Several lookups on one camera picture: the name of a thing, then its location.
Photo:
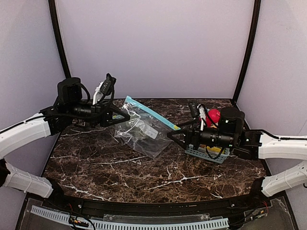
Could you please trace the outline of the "clear zip bag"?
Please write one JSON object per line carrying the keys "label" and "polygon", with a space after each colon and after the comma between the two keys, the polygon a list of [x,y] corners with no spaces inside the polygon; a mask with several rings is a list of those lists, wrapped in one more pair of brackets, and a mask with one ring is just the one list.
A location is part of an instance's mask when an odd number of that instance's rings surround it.
{"label": "clear zip bag", "polygon": [[171,143],[168,132],[180,130],[180,127],[130,96],[126,97],[121,110],[130,116],[130,120],[116,125],[115,137],[152,159]]}

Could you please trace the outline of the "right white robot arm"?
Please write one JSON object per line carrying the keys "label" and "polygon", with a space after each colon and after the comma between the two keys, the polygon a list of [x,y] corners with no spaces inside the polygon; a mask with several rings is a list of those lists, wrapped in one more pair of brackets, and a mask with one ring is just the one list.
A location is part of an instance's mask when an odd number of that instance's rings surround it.
{"label": "right white robot arm", "polygon": [[245,114],[234,107],[220,111],[217,128],[203,130],[185,128],[168,132],[167,136],[183,149],[200,145],[229,149],[238,158],[297,159],[298,165],[273,176],[256,179],[250,194],[270,197],[281,191],[307,184],[307,138],[305,136],[276,136],[263,129],[244,130]]}

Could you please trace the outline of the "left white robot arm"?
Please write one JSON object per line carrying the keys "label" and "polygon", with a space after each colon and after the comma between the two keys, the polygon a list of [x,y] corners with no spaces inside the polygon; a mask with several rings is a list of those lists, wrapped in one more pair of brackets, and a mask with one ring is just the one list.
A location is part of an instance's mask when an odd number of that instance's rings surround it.
{"label": "left white robot arm", "polygon": [[63,190],[55,180],[20,170],[6,162],[5,157],[33,141],[62,132],[75,119],[87,122],[91,127],[109,127],[129,121],[130,116],[113,104],[116,81],[107,74],[91,96],[80,78],[67,78],[58,83],[58,95],[52,106],[1,130],[0,185],[42,198],[63,196]]}

